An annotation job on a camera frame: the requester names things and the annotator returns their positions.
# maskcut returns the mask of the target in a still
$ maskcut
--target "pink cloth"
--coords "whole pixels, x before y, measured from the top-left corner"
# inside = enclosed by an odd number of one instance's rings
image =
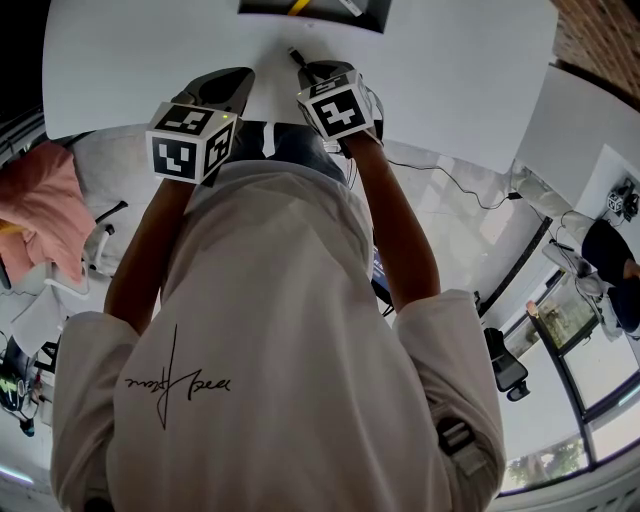
[[[82,249],[96,223],[69,151],[45,142],[0,171],[0,219],[26,228],[0,235],[0,256],[12,283],[44,261],[82,280]]]

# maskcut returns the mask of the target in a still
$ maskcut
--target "yellow object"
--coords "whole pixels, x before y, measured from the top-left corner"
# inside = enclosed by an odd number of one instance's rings
[[[288,16],[296,16],[311,0],[298,0],[287,13]]]
[[[11,224],[6,220],[0,219],[0,235],[9,235],[11,233],[20,233],[20,231],[24,231],[22,226],[18,226],[17,224]]]

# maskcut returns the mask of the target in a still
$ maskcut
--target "dark pants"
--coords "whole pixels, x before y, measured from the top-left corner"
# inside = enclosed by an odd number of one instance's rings
[[[266,123],[245,121],[237,133],[231,155],[225,163],[241,160],[277,160],[303,165],[332,178],[343,185],[347,179],[325,151],[320,136],[309,126],[276,123],[273,130],[276,152],[265,158],[264,127]]]

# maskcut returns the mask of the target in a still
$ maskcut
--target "white floor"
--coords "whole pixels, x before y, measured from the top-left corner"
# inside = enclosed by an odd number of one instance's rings
[[[267,155],[272,146],[267,128]],[[115,263],[159,184],[147,169],[144,126],[94,132],[73,151],[85,201],[95,216],[120,200],[129,203],[129,208],[108,220],[116,234],[105,255]],[[504,197],[508,175],[399,143],[386,143],[385,151],[395,162],[417,167],[441,165],[463,188],[475,191],[485,206]],[[507,200],[500,208],[483,210],[473,195],[462,193],[439,170],[393,167],[433,247],[443,289],[477,290],[483,300],[488,298],[535,234],[540,220],[533,210],[522,200]],[[353,190],[364,198],[359,179]]]

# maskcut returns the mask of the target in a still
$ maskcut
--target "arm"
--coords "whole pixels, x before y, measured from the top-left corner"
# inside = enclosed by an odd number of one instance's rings
[[[151,322],[193,188],[180,181],[161,183],[109,286],[104,312],[124,320],[140,335]]]
[[[382,148],[362,133],[344,139],[367,196],[376,244],[396,311],[440,293],[438,266]]]

